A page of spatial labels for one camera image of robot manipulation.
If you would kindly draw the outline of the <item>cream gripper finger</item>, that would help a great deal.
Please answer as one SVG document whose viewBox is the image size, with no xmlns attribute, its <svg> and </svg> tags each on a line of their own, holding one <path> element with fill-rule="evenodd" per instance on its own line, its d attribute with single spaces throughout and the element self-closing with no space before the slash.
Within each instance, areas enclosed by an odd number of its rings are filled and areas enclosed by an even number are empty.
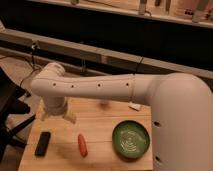
<svg viewBox="0 0 213 171">
<path fill-rule="evenodd" d="M 76 115 L 73 112 L 67 112 L 63 115 L 63 118 L 73 124 L 76 123 Z"/>
<path fill-rule="evenodd" d="M 41 121 L 44 121 L 44 120 L 47 119 L 48 117 L 49 117 L 48 113 L 43 112 L 43 113 L 41 114 Z"/>
</svg>

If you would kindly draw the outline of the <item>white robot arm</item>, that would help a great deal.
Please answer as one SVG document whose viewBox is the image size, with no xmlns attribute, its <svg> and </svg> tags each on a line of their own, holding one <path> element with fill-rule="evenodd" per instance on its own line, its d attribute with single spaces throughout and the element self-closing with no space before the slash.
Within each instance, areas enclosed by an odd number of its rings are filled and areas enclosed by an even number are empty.
<svg viewBox="0 0 213 171">
<path fill-rule="evenodd" d="M 133 102 L 151 107 L 154 171 L 213 171 L 213 92 L 186 73 L 70 78 L 47 64 L 32 82 L 45 111 L 61 115 L 69 97 Z"/>
</svg>

